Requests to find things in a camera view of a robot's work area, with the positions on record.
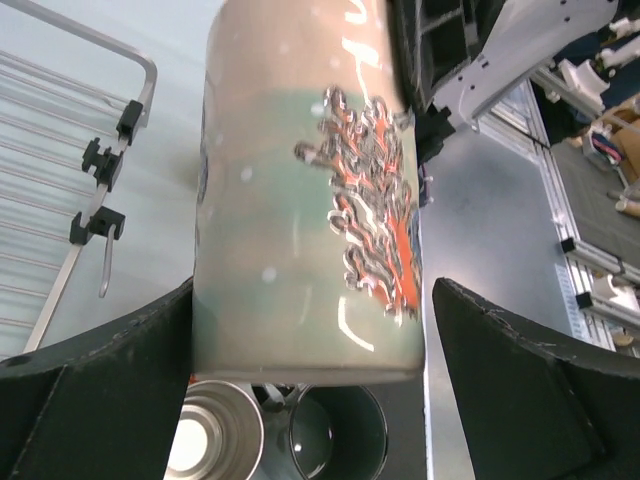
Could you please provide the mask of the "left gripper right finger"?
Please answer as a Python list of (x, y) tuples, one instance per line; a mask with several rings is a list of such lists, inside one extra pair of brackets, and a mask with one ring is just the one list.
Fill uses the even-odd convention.
[(432, 300), (476, 478), (638, 478), (638, 359), (451, 279), (436, 280)]

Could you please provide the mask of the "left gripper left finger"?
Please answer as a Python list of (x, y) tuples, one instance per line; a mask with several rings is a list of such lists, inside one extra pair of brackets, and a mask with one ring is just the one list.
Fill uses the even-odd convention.
[(161, 479), (192, 374), (192, 283), (1, 363), (4, 479)]

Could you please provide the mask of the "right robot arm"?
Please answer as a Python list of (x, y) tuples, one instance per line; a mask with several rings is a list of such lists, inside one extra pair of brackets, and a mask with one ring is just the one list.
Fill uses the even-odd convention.
[(569, 43), (608, 24), (620, 1), (393, 1), (394, 64), (416, 120), (418, 160)]

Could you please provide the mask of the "beige mug coral print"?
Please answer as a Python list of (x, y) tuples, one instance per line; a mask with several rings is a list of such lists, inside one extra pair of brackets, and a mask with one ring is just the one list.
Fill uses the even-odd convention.
[(414, 121), (388, 1), (228, 1), (206, 47), (193, 370), (246, 383), (420, 374)]

